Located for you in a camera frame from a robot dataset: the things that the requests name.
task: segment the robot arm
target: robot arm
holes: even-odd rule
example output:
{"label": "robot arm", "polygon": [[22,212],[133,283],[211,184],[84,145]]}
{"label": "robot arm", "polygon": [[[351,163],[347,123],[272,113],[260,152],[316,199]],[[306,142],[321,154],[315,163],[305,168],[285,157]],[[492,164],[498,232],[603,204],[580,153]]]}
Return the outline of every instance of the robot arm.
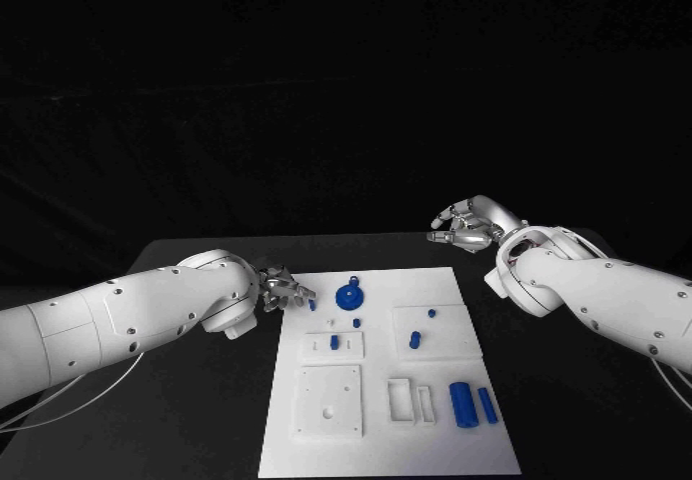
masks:
{"label": "robot arm", "polygon": [[611,259],[569,229],[533,227],[488,197],[455,204],[429,240],[476,252],[500,244],[487,282],[533,315],[567,304],[596,333],[686,372],[692,371],[692,282]]}
{"label": "robot arm", "polygon": [[0,312],[0,408],[177,340],[203,323],[239,338],[266,311],[316,295],[285,267],[257,270],[224,250]]}

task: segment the black table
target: black table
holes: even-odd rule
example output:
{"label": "black table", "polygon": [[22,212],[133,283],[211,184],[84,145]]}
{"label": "black table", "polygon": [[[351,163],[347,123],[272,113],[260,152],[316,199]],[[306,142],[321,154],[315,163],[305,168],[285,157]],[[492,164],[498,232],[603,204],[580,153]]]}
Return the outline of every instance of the black table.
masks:
{"label": "black table", "polygon": [[[484,282],[495,248],[472,255],[427,242],[425,233],[161,240],[130,273],[214,248],[250,261],[269,256],[295,273],[452,266],[525,476],[687,472],[692,414],[651,361],[595,334],[566,307],[536,318],[498,298]],[[96,404],[17,435],[0,478],[257,478],[282,314],[259,312],[259,321],[237,341],[197,327],[149,352]],[[129,365],[89,375],[28,423],[80,405]]]}

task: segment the robotic hand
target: robotic hand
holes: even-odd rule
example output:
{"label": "robotic hand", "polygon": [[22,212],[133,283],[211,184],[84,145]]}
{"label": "robotic hand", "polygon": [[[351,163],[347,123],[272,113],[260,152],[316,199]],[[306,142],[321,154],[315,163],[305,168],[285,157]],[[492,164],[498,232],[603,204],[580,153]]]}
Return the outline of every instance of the robotic hand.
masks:
{"label": "robotic hand", "polygon": [[239,338],[254,309],[299,307],[316,294],[285,266],[257,269],[226,250],[0,311],[0,408],[177,340],[203,323]]}
{"label": "robotic hand", "polygon": [[429,233],[430,241],[472,253],[500,245],[487,283],[501,298],[510,297],[538,317],[566,303],[598,334],[692,371],[690,280],[608,258],[567,228],[530,226],[484,195],[452,205],[433,229],[448,220],[451,230]]}

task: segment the blue object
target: blue object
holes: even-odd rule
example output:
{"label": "blue object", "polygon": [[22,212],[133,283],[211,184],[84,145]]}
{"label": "blue object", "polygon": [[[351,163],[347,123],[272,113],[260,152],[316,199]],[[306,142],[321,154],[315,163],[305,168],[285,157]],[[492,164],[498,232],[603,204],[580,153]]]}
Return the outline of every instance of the blue object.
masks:
{"label": "blue object", "polygon": [[412,334],[412,342],[409,344],[412,348],[419,348],[422,346],[422,332],[414,332]]}
{"label": "blue object", "polygon": [[364,304],[364,291],[358,287],[358,277],[337,291],[337,304],[344,310],[355,310]]}
{"label": "blue object", "polygon": [[487,418],[489,423],[498,423],[498,415],[495,414],[494,402],[491,401],[491,394],[488,388],[479,388],[481,403],[484,404],[484,410],[487,411]]}
{"label": "blue object", "polygon": [[455,417],[458,418],[458,427],[474,428],[479,426],[479,416],[476,415],[476,406],[474,405],[472,389],[465,382],[456,382],[451,385],[452,406],[455,407]]}

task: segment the blue cylinder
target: blue cylinder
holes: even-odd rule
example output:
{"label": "blue cylinder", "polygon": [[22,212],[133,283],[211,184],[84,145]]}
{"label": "blue cylinder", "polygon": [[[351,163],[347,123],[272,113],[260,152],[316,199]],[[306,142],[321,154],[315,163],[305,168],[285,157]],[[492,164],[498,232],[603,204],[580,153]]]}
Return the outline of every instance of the blue cylinder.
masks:
{"label": "blue cylinder", "polygon": [[358,277],[337,291],[337,304],[344,310],[355,310],[364,304],[364,291],[358,286]]}
{"label": "blue cylinder", "polygon": [[414,332],[412,334],[412,342],[409,343],[412,348],[419,348],[422,346],[422,332]]}
{"label": "blue cylinder", "polygon": [[479,426],[479,416],[476,415],[476,406],[474,405],[472,389],[465,382],[456,382],[451,385],[452,406],[455,407],[455,417],[458,427],[474,428]]}
{"label": "blue cylinder", "polygon": [[495,414],[494,402],[491,401],[491,394],[488,388],[479,388],[481,403],[484,404],[484,410],[487,411],[487,417],[489,423],[498,423],[498,415]]}

